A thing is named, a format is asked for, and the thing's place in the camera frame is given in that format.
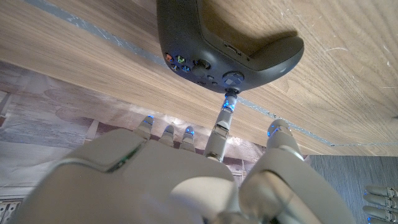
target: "white robotic hand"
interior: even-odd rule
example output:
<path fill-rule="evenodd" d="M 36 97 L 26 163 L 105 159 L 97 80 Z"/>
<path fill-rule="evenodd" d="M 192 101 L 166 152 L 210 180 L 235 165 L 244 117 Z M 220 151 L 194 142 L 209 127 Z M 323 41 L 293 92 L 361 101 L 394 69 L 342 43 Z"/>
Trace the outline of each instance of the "white robotic hand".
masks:
<path fill-rule="evenodd" d="M 355 223 L 335 190 L 304 163 L 283 120 L 241 188 L 222 164 L 236 95 L 227 93 L 204 155 L 192 127 L 179 149 L 174 128 L 150 139 L 153 116 L 111 131 L 63 158 L 11 223 Z"/>
<path fill-rule="evenodd" d="M 371 217 L 368 218 L 369 224 L 389 224 L 398 222 L 398 188 L 366 186 L 363 198 L 375 205 L 384 208 L 375 208 L 365 205 L 363 210 Z"/>

